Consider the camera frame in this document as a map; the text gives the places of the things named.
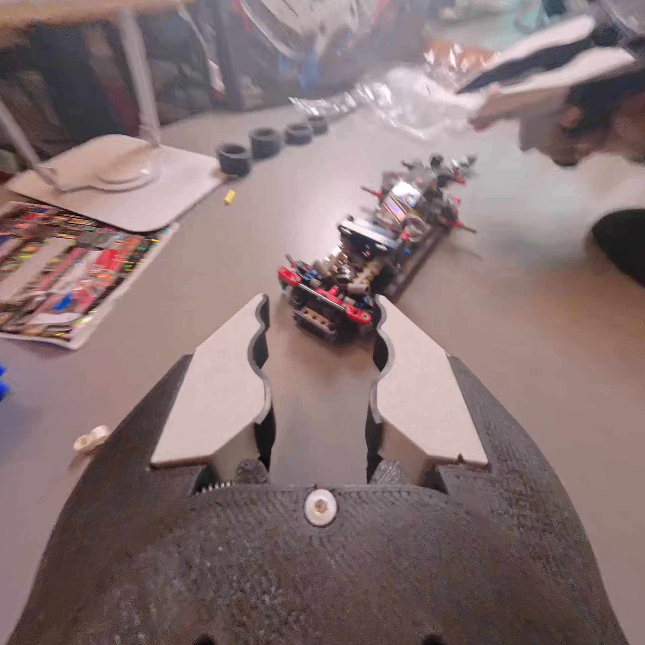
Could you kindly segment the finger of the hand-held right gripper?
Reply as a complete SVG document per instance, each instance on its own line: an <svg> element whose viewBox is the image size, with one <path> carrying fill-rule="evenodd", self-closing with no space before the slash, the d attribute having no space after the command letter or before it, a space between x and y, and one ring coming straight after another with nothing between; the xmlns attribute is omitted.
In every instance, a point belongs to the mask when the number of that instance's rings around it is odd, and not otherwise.
<svg viewBox="0 0 645 645"><path fill-rule="evenodd" d="M592 15L578 14L537 30L499 53L456 94L475 93L491 85L515 83L534 73L559 69L593 47L596 28L597 20Z"/></svg>
<svg viewBox="0 0 645 645"><path fill-rule="evenodd" d="M498 121L517 121L521 150L547 150L571 89L597 72L612 72L632 63L634 57L616 48L582 53L560 69L541 72L521 83L496 86L470 119L475 130Z"/></svg>

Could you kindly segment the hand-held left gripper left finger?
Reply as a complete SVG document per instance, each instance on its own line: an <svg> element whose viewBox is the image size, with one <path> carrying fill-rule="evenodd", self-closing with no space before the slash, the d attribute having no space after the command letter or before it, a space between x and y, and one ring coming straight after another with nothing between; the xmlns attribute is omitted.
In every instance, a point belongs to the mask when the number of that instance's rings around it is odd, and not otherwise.
<svg viewBox="0 0 645 645"><path fill-rule="evenodd" d="M192 353L150 466L208 466L220 480L238 464L270 470L272 391L263 372L270 301L258 294Z"/></svg>

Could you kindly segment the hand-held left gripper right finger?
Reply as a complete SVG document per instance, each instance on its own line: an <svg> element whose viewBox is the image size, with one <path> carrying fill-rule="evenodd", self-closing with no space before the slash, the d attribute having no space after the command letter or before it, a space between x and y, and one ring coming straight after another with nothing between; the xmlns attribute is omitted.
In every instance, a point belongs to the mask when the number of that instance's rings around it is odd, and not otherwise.
<svg viewBox="0 0 645 645"><path fill-rule="evenodd" d="M439 466L488 470L449 354L383 295L375 298L374 321L369 479L393 463L412 484Z"/></svg>

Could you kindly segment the multicoloured lego technic model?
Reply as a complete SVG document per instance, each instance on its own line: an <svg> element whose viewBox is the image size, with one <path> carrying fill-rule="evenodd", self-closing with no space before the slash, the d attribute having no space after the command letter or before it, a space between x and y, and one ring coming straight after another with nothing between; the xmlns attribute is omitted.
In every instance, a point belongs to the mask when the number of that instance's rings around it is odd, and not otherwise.
<svg viewBox="0 0 645 645"><path fill-rule="evenodd" d="M325 258L306 263L287 255L277 268L295 324L332 343L369 334L378 295L396 299L451 233L477 233L461 221L461 199L450 189L470 180L478 159L402 161L401 170L383 172L379 188L362 186L375 208L339 221L338 244Z"/></svg>

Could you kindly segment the small white lego piece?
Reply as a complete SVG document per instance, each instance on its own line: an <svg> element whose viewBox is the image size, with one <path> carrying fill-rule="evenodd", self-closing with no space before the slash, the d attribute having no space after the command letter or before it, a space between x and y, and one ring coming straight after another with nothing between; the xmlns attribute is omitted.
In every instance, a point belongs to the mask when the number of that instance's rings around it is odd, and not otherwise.
<svg viewBox="0 0 645 645"><path fill-rule="evenodd" d="M79 456L88 455L102 446L111 434L112 432L108 426L97 426L89 433L78 437L74 442L73 449Z"/></svg>

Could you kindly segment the lego instruction booklet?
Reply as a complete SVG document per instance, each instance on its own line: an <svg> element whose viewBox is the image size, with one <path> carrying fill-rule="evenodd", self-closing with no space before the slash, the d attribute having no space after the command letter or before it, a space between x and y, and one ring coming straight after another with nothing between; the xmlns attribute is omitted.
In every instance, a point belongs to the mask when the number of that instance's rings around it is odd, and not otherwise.
<svg viewBox="0 0 645 645"><path fill-rule="evenodd" d="M135 233L54 206L1 206L1 338L78 350L179 225Z"/></svg>

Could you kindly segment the person's right hand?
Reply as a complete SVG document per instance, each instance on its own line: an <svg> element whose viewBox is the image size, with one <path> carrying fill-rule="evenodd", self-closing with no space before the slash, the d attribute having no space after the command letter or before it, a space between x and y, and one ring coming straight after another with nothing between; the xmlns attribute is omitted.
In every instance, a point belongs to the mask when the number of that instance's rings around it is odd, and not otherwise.
<svg viewBox="0 0 645 645"><path fill-rule="evenodd" d="M644 95L634 95L596 114L567 105L546 155L561 167L574 167L594 155L644 165Z"/></svg>

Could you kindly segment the crumpled brown foil bag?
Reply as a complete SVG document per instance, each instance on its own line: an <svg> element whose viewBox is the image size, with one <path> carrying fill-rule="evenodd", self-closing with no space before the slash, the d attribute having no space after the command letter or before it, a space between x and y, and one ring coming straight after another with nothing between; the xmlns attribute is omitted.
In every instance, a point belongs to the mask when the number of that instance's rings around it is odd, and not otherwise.
<svg viewBox="0 0 645 645"><path fill-rule="evenodd" d="M444 39L431 40L423 53L425 63L431 70L453 77L481 72L498 56L499 52L495 50Z"/></svg>

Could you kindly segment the clear plastic bag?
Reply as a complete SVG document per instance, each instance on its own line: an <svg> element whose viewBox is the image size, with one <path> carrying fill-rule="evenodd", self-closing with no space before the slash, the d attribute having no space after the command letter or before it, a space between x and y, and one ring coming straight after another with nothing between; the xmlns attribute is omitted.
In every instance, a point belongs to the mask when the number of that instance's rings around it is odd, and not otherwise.
<svg viewBox="0 0 645 645"><path fill-rule="evenodd" d="M485 99L479 92L458 94L423 68L407 66L367 76L343 92L317 99L289 96L288 101L305 117L333 123L359 113L407 137L429 141L467 131Z"/></svg>

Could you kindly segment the black rounded object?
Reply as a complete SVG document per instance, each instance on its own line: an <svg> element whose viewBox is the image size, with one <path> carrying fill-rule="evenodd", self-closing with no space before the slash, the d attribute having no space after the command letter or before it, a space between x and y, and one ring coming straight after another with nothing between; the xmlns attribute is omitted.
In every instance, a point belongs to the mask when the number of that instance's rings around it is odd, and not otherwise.
<svg viewBox="0 0 645 645"><path fill-rule="evenodd" d="M644 209L608 213L592 227L593 241L621 272L644 287Z"/></svg>

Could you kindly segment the grey stand base with pole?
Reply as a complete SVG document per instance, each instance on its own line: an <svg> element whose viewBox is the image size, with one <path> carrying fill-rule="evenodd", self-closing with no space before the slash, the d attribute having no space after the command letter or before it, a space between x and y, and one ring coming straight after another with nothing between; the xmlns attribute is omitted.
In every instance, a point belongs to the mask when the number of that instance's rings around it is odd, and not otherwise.
<svg viewBox="0 0 645 645"><path fill-rule="evenodd" d="M188 1L2 1L1 31L44 21L63 24L116 19L139 109L139 136L109 134L43 162L5 103L1 125L28 170L5 185L16 197L39 201L127 231L162 229L221 185L212 156L164 145L140 13L176 10L201 39Z"/></svg>

